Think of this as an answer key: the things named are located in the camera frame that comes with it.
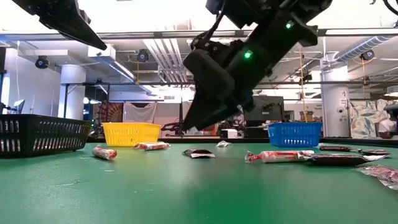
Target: pillar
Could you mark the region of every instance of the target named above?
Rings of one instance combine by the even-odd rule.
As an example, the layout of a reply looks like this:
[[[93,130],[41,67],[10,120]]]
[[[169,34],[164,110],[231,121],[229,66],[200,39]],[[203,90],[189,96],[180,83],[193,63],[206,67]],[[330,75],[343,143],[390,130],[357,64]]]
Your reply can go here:
[[[83,83],[86,81],[86,69],[78,65],[63,65],[61,71],[61,83]],[[60,103],[58,108],[58,117],[63,117],[64,101],[65,101],[65,86],[61,86]],[[68,87],[67,98],[67,113],[66,118],[70,119],[83,119],[85,97],[85,86]]]
[[[348,67],[344,63],[335,68],[322,67],[321,81],[348,81]],[[321,85],[323,136],[349,137],[349,89],[347,84]]]

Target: wrapped snack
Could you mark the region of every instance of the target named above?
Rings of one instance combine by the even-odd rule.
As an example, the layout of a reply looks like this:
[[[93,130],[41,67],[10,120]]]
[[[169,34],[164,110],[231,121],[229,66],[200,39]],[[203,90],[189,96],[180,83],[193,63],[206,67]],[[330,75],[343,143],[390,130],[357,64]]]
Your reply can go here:
[[[317,166],[357,166],[386,156],[357,156],[349,154],[312,154],[303,155],[305,160]]]
[[[113,150],[113,149],[104,149],[101,146],[96,146],[93,151],[93,156],[101,158],[101,159],[106,159],[106,160],[113,160],[118,152]]]
[[[370,149],[370,150],[363,150],[363,149],[358,149],[358,152],[361,155],[364,156],[384,156],[384,155],[390,155],[390,152],[387,152],[384,149]]]
[[[138,143],[134,146],[135,149],[143,149],[146,151],[167,149],[169,147],[170,147],[170,144],[166,143],[166,142],[142,142],[142,143]]]
[[[254,155],[249,152],[244,157],[246,163],[253,162],[255,160],[262,160],[265,163],[269,162],[302,162],[305,159],[300,154],[311,155],[314,152],[311,150],[307,151],[262,151],[258,155]]]
[[[337,152],[350,152],[353,149],[346,146],[320,146],[321,151],[337,151]]]
[[[220,142],[217,144],[217,147],[227,147],[227,146],[230,146],[230,145],[231,145],[231,143],[222,140],[222,141],[220,141]]]
[[[392,190],[398,190],[398,170],[391,167],[375,165],[355,169],[366,175],[377,177],[379,181]]]
[[[189,156],[192,159],[201,159],[201,158],[215,158],[216,156],[206,149],[187,149],[182,152],[183,155]]]

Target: blue basket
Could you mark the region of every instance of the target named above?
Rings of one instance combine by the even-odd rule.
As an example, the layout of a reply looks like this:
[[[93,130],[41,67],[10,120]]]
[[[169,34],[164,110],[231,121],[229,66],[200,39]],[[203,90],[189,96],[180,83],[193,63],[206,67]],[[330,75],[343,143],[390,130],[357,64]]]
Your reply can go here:
[[[268,127],[271,144],[278,147],[316,147],[322,122],[274,123]]]

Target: table surface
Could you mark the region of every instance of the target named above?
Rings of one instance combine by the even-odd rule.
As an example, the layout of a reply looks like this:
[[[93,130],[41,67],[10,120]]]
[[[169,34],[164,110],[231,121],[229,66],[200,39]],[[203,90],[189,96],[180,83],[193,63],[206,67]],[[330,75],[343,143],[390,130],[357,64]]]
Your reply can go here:
[[[398,192],[352,168],[244,163],[270,144],[118,149],[113,162],[92,158],[94,146],[0,160],[1,223],[398,223]],[[183,156],[190,148],[217,158]],[[398,168],[388,150],[370,164]]]

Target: person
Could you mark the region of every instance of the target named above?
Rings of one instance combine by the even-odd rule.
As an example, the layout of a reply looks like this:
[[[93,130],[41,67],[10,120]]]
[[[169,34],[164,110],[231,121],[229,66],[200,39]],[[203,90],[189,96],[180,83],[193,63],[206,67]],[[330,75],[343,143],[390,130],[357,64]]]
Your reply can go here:
[[[383,139],[391,139],[397,132],[398,110],[392,110],[389,106],[385,107],[384,110],[387,111],[390,118],[379,123],[379,135]]]

